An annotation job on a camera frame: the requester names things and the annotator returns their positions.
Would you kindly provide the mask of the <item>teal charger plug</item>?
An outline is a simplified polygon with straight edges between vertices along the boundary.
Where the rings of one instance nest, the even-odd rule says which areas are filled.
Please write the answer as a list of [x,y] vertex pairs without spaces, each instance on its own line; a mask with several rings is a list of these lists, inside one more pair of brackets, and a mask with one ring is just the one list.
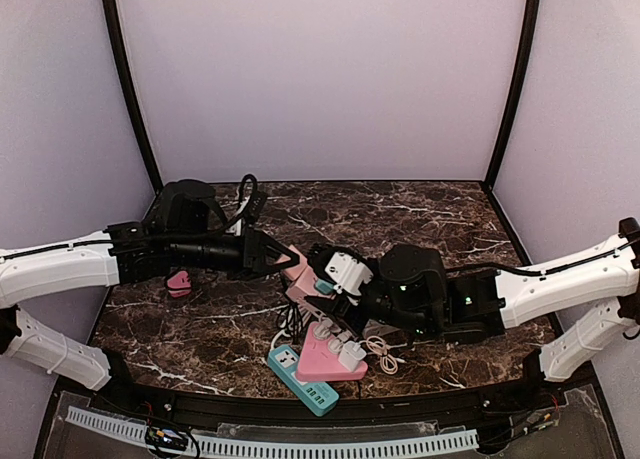
[[316,279],[314,288],[321,295],[325,295],[325,296],[331,296],[335,293],[335,284],[320,278]]

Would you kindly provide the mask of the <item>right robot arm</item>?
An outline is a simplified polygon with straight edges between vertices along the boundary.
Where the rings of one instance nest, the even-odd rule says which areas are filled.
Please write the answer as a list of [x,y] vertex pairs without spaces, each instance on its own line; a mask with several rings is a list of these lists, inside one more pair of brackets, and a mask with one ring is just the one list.
[[542,264],[478,263],[447,269],[433,248],[397,244],[379,259],[316,244],[320,281],[311,305],[361,337],[377,321],[417,337],[473,344],[539,316],[592,308],[529,359],[536,375],[563,382],[639,322],[639,224],[620,221],[603,242]]

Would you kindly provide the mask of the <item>pink cube socket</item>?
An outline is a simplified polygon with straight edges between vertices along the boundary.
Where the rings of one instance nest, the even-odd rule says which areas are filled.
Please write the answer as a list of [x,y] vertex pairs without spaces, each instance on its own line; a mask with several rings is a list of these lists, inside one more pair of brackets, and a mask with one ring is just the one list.
[[298,265],[284,270],[284,276],[289,280],[286,296],[292,301],[303,304],[307,296],[324,297],[316,288],[317,277],[303,255]]

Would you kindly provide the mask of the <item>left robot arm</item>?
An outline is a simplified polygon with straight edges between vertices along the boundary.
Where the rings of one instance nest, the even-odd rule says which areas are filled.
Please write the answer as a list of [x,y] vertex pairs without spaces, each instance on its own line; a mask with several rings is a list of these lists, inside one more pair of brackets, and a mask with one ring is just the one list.
[[83,345],[31,317],[20,302],[76,289],[133,284],[179,268],[255,279],[299,264],[300,257],[255,224],[267,195],[248,174],[236,212],[227,216],[212,185],[166,184],[139,222],[90,235],[1,253],[1,352],[91,391],[127,379],[115,353]]

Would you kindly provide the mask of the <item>bright pink plug adapter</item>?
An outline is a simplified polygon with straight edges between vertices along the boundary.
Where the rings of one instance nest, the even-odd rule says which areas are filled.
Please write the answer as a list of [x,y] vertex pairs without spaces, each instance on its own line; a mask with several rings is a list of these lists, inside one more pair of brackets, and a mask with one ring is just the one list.
[[181,298],[191,293],[192,286],[186,270],[174,272],[165,280],[165,288],[172,298]]

